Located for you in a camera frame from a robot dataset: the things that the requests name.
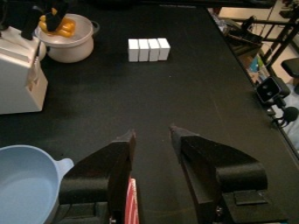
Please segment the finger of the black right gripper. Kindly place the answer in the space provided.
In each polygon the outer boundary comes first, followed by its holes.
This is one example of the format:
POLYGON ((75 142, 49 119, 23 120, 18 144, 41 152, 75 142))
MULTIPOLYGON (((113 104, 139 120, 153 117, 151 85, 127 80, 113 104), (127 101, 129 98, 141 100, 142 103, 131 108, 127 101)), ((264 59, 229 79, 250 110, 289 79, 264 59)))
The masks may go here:
POLYGON ((55 32, 67 14, 70 4, 65 0, 45 0, 47 30, 55 32))
POLYGON ((22 37, 27 40, 34 39, 34 31, 38 27, 42 15, 43 15, 43 9, 41 7, 33 7, 30 9, 22 30, 22 37))

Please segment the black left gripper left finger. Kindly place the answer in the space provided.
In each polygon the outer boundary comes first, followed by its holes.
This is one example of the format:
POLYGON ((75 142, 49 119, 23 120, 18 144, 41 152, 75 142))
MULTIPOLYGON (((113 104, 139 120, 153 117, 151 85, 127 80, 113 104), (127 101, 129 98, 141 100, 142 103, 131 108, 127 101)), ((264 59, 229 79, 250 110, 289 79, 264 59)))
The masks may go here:
POLYGON ((75 164, 61 183, 51 224, 126 224, 135 147, 137 133, 130 130, 75 164))

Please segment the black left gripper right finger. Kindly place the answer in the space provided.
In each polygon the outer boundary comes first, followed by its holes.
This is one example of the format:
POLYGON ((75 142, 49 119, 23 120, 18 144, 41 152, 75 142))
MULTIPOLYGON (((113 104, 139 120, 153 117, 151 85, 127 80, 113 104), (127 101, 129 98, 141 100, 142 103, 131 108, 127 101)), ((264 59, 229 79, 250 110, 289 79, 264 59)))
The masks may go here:
POLYGON ((199 224, 284 224, 268 191, 262 163, 241 150, 178 126, 173 147, 191 191, 199 224))

